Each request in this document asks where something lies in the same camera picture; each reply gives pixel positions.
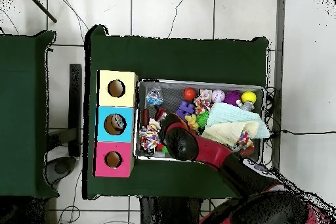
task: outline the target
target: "yellow cloth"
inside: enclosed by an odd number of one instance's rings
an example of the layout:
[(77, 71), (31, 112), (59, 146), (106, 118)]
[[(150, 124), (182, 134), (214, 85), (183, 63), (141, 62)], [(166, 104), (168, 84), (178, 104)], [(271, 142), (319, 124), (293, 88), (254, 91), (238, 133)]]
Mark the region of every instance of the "yellow cloth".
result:
[(216, 123), (211, 127), (206, 127), (202, 137), (228, 146), (234, 146), (243, 131), (248, 131), (251, 139), (254, 139), (258, 133), (258, 128), (259, 122), (256, 121)]

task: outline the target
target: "yellow ball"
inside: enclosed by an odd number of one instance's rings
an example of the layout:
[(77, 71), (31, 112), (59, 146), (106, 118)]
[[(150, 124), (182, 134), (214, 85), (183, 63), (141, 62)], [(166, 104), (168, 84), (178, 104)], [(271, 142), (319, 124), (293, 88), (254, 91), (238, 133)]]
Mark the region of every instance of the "yellow ball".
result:
[(241, 101), (243, 103), (245, 103), (246, 101), (251, 101), (255, 103), (256, 100), (257, 100), (257, 96), (254, 94), (254, 92), (244, 92), (241, 95)]

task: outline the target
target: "towel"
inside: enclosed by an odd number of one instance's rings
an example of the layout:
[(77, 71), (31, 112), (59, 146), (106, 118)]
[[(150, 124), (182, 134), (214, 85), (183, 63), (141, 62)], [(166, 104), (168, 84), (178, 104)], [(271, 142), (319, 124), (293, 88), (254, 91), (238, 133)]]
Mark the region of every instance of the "towel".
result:
[(228, 146), (234, 146), (243, 131), (248, 131), (251, 139), (254, 139), (258, 133), (258, 128), (259, 122), (257, 121), (216, 123), (211, 127), (206, 127), (202, 137)]
[(210, 109), (205, 129), (217, 123), (246, 123), (250, 121), (259, 122), (258, 131), (254, 139), (269, 138), (270, 132), (268, 131), (266, 124), (261, 120), (259, 114), (245, 111), (239, 107), (223, 102), (216, 102), (213, 104)]

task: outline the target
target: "blue box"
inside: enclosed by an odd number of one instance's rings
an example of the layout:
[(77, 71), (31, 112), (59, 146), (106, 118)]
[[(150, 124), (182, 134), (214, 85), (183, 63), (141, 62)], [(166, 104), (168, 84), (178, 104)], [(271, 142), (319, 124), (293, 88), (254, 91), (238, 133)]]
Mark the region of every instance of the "blue box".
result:
[[(120, 135), (111, 135), (106, 132), (104, 122), (106, 117), (112, 114), (119, 114), (126, 120), (126, 128)], [(132, 142), (133, 135), (133, 108), (129, 107), (98, 107), (98, 135), (99, 142)]]

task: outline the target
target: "yellow box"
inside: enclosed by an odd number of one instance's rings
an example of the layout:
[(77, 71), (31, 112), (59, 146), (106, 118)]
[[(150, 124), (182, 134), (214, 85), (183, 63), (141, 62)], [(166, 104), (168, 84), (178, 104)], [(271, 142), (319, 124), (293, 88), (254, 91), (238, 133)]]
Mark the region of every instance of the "yellow box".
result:
[[(134, 107), (135, 87), (138, 77), (134, 72), (99, 71), (99, 105)], [(112, 87), (122, 87), (122, 95), (115, 94)]]

